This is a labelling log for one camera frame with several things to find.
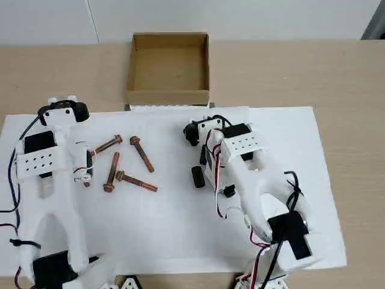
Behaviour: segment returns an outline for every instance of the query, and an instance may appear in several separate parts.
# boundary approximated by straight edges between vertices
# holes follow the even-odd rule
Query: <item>cardboard box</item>
[[[206,33],[135,33],[129,65],[130,105],[209,103]]]

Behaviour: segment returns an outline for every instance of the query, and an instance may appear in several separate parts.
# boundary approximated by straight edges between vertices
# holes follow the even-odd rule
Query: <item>white paper sheet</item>
[[[265,134],[284,170],[295,170],[304,193],[320,216],[320,231],[329,238],[327,259],[314,268],[346,264],[342,234],[330,190],[322,145],[311,108],[214,108],[211,114],[225,115],[233,123],[255,122]],[[84,218],[90,254],[114,252],[120,255],[119,273],[240,272],[256,248],[248,242],[248,231],[240,213],[221,220],[215,212],[212,188],[193,185],[190,168],[198,165],[199,150],[184,139],[183,127],[190,119],[201,119],[208,110],[151,113],[97,113],[87,125],[73,130],[79,140],[96,147],[121,134],[123,144],[98,155],[90,188],[78,185],[79,210]],[[12,207],[6,166],[18,136],[34,116],[8,116],[0,138],[1,209]],[[36,125],[33,133],[42,130]],[[155,173],[149,173],[128,138],[137,135],[151,159]],[[127,183],[115,183],[112,194],[102,184],[114,151],[121,153],[119,169],[157,185],[157,193]],[[238,195],[220,198],[221,206],[239,205]],[[274,210],[267,200],[266,210]],[[1,222],[14,222],[14,215],[0,215]],[[57,224],[42,240],[43,253],[66,247],[63,230]],[[18,265],[16,249],[8,243],[11,229],[0,230],[0,275],[12,275]]]

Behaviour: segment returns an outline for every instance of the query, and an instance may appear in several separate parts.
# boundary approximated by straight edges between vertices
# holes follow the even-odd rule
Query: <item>white robotic arm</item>
[[[235,188],[252,231],[267,243],[267,252],[260,257],[264,266],[259,265],[255,284],[264,283],[271,263],[274,264],[269,279],[287,275],[324,257],[322,235],[316,233],[317,224],[306,193],[300,191],[298,180],[277,165],[263,136],[252,130],[251,125],[232,125],[224,117],[213,116],[191,122],[184,133],[192,145],[202,146],[200,164],[204,165],[205,176],[214,190],[229,197],[226,190]],[[262,209],[263,194],[274,196],[287,206],[288,212],[267,220]]]
[[[20,266],[37,288],[98,289],[112,275],[111,256],[88,256],[75,201],[76,183],[90,181],[93,162],[90,148],[72,138],[70,127],[88,118],[87,106],[74,96],[65,101],[50,99],[38,112],[47,130],[21,138],[16,146],[17,178],[23,192],[18,237],[39,244],[48,219],[58,222],[67,236],[67,250],[46,256],[36,246],[20,247]]]

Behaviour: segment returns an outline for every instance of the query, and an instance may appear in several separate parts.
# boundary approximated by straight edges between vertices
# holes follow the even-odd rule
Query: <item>copper bolt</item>
[[[139,187],[142,187],[142,188],[146,188],[150,191],[158,191],[158,188],[155,187],[154,185],[150,185],[150,184],[146,184],[145,182],[142,182],[140,181],[139,179],[135,179],[131,176],[127,176],[125,175],[125,171],[124,170],[120,170],[118,172],[116,172],[116,176],[115,178],[118,180],[118,181],[126,181],[126,182],[129,182],[131,184],[134,184],[134,185],[138,185]]]
[[[120,134],[117,134],[117,135],[115,135],[115,137],[114,137],[112,140],[106,142],[105,144],[102,144],[101,146],[99,146],[98,148],[96,148],[94,152],[91,152],[91,156],[93,156],[94,153],[97,153],[97,154],[98,154],[99,152],[105,151],[105,150],[108,149],[109,147],[111,147],[111,146],[113,146],[113,145],[115,145],[115,144],[117,144],[117,143],[118,143],[118,144],[119,144],[119,143],[122,143],[122,142],[123,142],[122,137],[120,136]]]
[[[146,153],[144,152],[141,145],[139,144],[139,141],[140,141],[140,138],[138,138],[136,135],[134,135],[133,137],[130,138],[130,145],[135,146],[135,149],[137,149],[140,157],[142,158],[142,160],[146,164],[147,169],[149,170],[150,173],[153,173],[154,167],[150,163],[149,158],[147,157]]]
[[[116,168],[118,166],[119,155],[120,154],[118,152],[114,153],[114,157],[112,158],[111,169],[109,170],[107,182],[103,185],[104,191],[106,191],[107,193],[110,193],[115,189],[113,182],[114,182]]]

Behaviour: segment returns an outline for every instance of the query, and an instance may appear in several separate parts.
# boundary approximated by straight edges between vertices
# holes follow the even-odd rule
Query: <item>wooden table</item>
[[[128,44],[0,49],[0,116],[35,113],[76,94],[91,111],[122,110]],[[377,288],[385,251],[385,42],[212,42],[217,106],[315,109],[348,266],[300,271],[291,288]],[[140,276],[143,288],[228,288],[228,273]],[[14,288],[2,279],[0,288]]]

